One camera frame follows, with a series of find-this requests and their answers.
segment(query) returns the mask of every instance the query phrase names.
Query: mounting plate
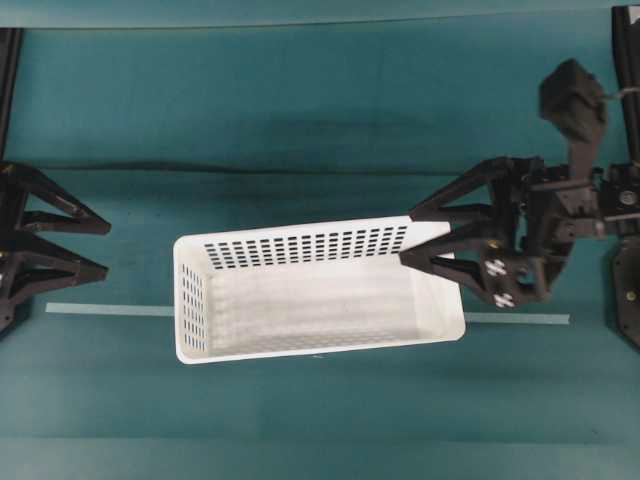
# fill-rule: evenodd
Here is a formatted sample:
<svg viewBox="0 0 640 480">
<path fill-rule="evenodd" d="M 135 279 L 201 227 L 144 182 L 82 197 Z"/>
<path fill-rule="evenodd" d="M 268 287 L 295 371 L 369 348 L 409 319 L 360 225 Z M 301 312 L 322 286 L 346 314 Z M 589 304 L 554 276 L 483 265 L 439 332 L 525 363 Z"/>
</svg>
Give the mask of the mounting plate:
<svg viewBox="0 0 640 480">
<path fill-rule="evenodd" d="M 625 237 L 611 261 L 618 328 L 640 348 L 640 235 Z"/>
</svg>

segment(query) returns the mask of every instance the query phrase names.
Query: teal table surface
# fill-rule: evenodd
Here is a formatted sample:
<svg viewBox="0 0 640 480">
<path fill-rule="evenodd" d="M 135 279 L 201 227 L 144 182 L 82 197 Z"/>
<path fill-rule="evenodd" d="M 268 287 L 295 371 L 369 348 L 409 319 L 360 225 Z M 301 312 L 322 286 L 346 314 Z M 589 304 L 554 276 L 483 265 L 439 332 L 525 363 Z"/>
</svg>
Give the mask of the teal table surface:
<svg viewBox="0 0 640 480">
<path fill-rule="evenodd" d="M 450 177 L 46 173 L 114 225 L 48 238 L 111 271 L 38 296 L 0 342 L 7 478 L 637 478 L 640 357 L 608 326 L 610 242 L 580 243 L 552 301 L 529 307 L 568 326 L 185 366 L 171 318 L 46 303 L 171 305 L 181 235 L 395 215 Z"/>
<path fill-rule="evenodd" d="M 538 85 L 617 89 L 608 10 L 202 30 L 28 31 L 7 157 L 49 168 L 459 173 L 566 145 Z M 610 105 L 604 162 L 627 158 Z"/>
<path fill-rule="evenodd" d="M 317 2 L 313 22 L 293 3 L 85 3 L 0 11 L 50 27 L 355 15 L 353 2 Z M 358 15 L 386 16 L 383 3 Z M 617 88 L 609 3 L 455 3 L 473 15 L 415 1 L 397 12 L 439 18 L 26 32 L 7 159 L 113 230 L 47 234 L 110 273 L 37 296 L 1 339 L 0 478 L 640 477 L 640 355 L 612 327 L 613 240 L 579 242 L 553 298 L 520 310 L 569 325 L 470 324 L 452 343 L 186 366 L 171 318 L 45 312 L 171 305 L 182 235 L 397 215 L 484 158 L 564 162 L 538 84 L 575 57 Z M 612 103 L 599 162 L 626 159 Z M 494 311 L 462 294 L 466 311 Z"/>
</svg>

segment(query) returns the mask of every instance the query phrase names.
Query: basket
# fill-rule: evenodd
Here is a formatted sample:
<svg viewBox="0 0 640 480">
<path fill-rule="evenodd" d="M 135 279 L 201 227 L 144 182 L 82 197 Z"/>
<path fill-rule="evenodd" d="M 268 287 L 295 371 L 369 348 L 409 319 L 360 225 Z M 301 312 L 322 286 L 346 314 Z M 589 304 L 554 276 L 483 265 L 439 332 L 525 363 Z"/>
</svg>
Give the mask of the basket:
<svg viewBox="0 0 640 480">
<path fill-rule="evenodd" d="M 458 286 L 397 253 L 449 231 L 407 216 L 180 238 L 175 334 L 188 364 L 457 340 Z"/>
</svg>

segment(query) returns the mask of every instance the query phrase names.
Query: screw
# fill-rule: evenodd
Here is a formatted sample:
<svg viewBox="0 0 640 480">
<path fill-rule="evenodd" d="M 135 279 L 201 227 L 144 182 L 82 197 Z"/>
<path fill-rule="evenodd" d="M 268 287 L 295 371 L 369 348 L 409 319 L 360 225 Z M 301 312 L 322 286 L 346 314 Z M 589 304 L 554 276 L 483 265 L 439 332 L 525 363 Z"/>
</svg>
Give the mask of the screw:
<svg viewBox="0 0 640 480">
<path fill-rule="evenodd" d="M 484 266 L 487 267 L 487 273 L 492 277 L 507 274 L 507 270 L 504 268 L 505 264 L 499 258 L 496 258 L 495 260 L 486 260 L 484 262 Z"/>
<path fill-rule="evenodd" d="M 496 293 L 493 296 L 493 301 L 495 302 L 496 307 L 498 308 L 515 307 L 515 304 L 513 303 L 513 297 L 508 293 L 502 293 L 502 294 Z"/>
<path fill-rule="evenodd" d="M 620 192 L 618 199 L 623 205 L 635 205 L 638 201 L 638 194 L 636 192 L 632 192 L 631 190 L 625 190 L 623 192 Z"/>
</svg>

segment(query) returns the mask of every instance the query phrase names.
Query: white tape line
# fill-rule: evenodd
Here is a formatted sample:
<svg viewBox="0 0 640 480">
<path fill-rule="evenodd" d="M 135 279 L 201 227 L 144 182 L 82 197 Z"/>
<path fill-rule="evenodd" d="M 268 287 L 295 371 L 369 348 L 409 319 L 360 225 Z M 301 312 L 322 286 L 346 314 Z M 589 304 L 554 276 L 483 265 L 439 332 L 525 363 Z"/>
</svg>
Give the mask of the white tape line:
<svg viewBox="0 0 640 480">
<path fill-rule="evenodd" d="M 531 325 L 569 325 L 564 313 L 479 313 L 465 312 L 467 323 L 526 323 Z"/>
<path fill-rule="evenodd" d="M 46 312 L 78 315 L 133 315 L 142 317 L 173 317 L 173 307 L 161 305 L 47 303 Z M 464 318 L 467 323 L 528 323 L 533 325 L 569 325 L 568 314 L 465 312 Z"/>
<path fill-rule="evenodd" d="M 143 317 L 173 317 L 172 306 L 160 305 L 98 305 L 95 303 L 47 303 L 47 313 L 82 315 L 136 315 Z"/>
</svg>

